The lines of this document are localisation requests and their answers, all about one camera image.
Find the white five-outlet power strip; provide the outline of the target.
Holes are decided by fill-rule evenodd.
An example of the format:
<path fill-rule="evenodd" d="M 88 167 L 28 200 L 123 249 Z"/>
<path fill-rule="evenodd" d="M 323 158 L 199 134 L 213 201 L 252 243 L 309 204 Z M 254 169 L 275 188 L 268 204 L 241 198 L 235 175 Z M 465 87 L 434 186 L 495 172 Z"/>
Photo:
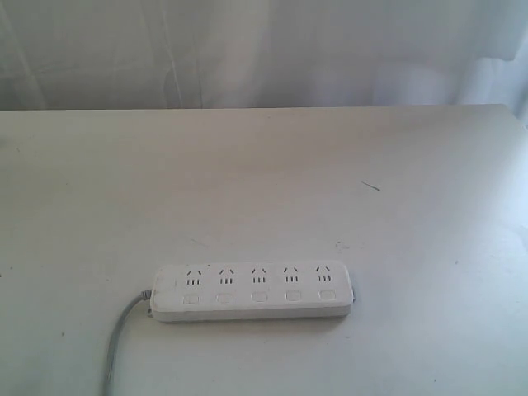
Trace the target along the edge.
<path fill-rule="evenodd" d="M 162 323 L 342 318 L 354 300 L 338 261 L 232 262 L 159 269 L 150 308 Z"/>

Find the white backdrop curtain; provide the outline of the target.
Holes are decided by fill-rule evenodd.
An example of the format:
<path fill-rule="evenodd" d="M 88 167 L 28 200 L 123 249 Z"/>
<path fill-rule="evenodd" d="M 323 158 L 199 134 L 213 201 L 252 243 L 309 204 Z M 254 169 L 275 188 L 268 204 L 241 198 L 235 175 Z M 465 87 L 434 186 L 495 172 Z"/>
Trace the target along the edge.
<path fill-rule="evenodd" d="M 4 110 L 503 104 L 524 1 L 4 1 Z"/>

